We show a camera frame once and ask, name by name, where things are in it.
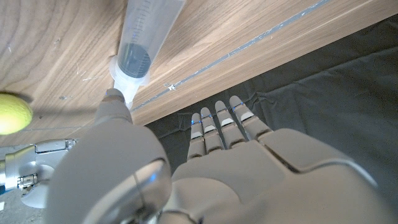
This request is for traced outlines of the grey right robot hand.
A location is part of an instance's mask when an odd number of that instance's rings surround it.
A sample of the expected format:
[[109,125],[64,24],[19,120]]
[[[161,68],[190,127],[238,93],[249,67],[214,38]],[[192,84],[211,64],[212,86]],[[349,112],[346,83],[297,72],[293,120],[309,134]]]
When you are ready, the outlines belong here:
[[1,186],[5,190],[23,189],[49,180],[76,143],[76,139],[51,139],[6,154],[1,160]]

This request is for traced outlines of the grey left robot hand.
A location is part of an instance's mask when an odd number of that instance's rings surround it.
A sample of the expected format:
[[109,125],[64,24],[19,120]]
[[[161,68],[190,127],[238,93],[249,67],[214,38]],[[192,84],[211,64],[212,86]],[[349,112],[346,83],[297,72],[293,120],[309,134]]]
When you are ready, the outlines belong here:
[[192,116],[171,171],[154,133],[109,89],[50,181],[45,223],[396,223],[376,181],[340,151],[270,129],[237,97]]

